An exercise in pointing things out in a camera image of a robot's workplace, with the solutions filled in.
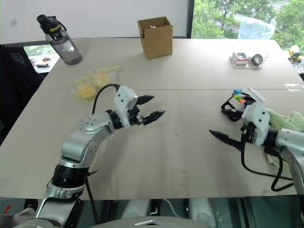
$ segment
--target white wall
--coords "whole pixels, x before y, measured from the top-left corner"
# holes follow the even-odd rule
[[[72,38],[137,37],[137,20],[167,16],[186,36],[188,0],[0,0],[1,43],[44,40],[39,14],[56,15]]]

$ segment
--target black cable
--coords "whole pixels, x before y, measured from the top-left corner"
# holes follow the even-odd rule
[[[91,206],[92,206],[92,210],[93,210],[93,214],[94,214],[95,224],[98,225],[97,210],[96,210],[96,206],[95,206],[95,203],[94,203],[94,199],[93,199],[93,195],[92,195],[92,192],[91,192],[91,188],[90,188],[90,185],[89,185],[89,180],[86,178],[85,181],[86,181],[85,182],[85,186],[86,186],[86,189],[87,189],[87,193],[89,194],[89,198],[90,198],[90,202],[91,202]]]
[[[283,189],[286,189],[286,188],[289,188],[291,186],[293,186],[293,183],[290,183],[290,184],[287,184],[285,186],[282,186],[278,189],[275,189],[275,185],[276,183],[278,182],[278,180],[281,178],[281,179],[285,179],[285,180],[290,180],[292,181],[293,179],[292,178],[289,178],[289,177],[281,177],[281,174],[282,174],[282,170],[283,170],[283,160],[281,158],[281,156],[278,154],[279,156],[279,162],[280,162],[280,167],[279,167],[279,172],[277,173],[277,175],[273,175],[273,174],[268,174],[268,173],[264,173],[264,172],[258,172],[258,171],[255,171],[255,170],[252,170],[250,168],[248,168],[245,164],[245,147],[246,147],[246,142],[250,136],[250,132],[247,131],[246,134],[242,134],[242,137],[241,137],[241,145],[240,145],[240,150],[241,150],[241,162],[242,162],[242,165],[243,167],[248,170],[249,172],[252,172],[252,173],[255,173],[255,174],[258,174],[258,175],[263,175],[263,176],[268,176],[268,177],[275,177],[275,180],[273,181],[272,185],[271,185],[271,190],[273,191],[280,191],[280,190],[283,190]]]
[[[94,100],[94,104],[93,104],[92,114],[95,113],[96,102],[97,102],[97,99],[98,99],[99,95],[101,94],[101,92],[104,91],[107,87],[111,87],[111,86],[115,87],[115,89],[117,91],[120,85],[119,84],[107,84],[97,92],[95,100]]]

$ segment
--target cardboard box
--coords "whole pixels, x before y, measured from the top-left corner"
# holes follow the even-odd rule
[[[139,20],[137,23],[142,48],[147,59],[172,54],[173,25],[167,17]]]

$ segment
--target green cloth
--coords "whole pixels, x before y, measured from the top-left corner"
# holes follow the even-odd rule
[[[304,116],[301,113],[293,111],[290,113],[290,116],[285,116],[280,115],[271,109],[269,109],[268,112],[270,113],[269,124],[273,129],[281,130],[282,128],[286,128],[293,131],[304,132]],[[279,167],[277,157],[269,154],[267,154],[266,157],[270,164]],[[289,164],[284,160],[283,165],[284,170],[289,170]]]

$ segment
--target water bottle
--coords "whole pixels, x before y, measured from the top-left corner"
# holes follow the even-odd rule
[[[37,21],[46,34],[46,40],[69,65],[75,65],[82,60],[82,56],[67,33],[66,27],[56,20],[56,16],[39,15]]]

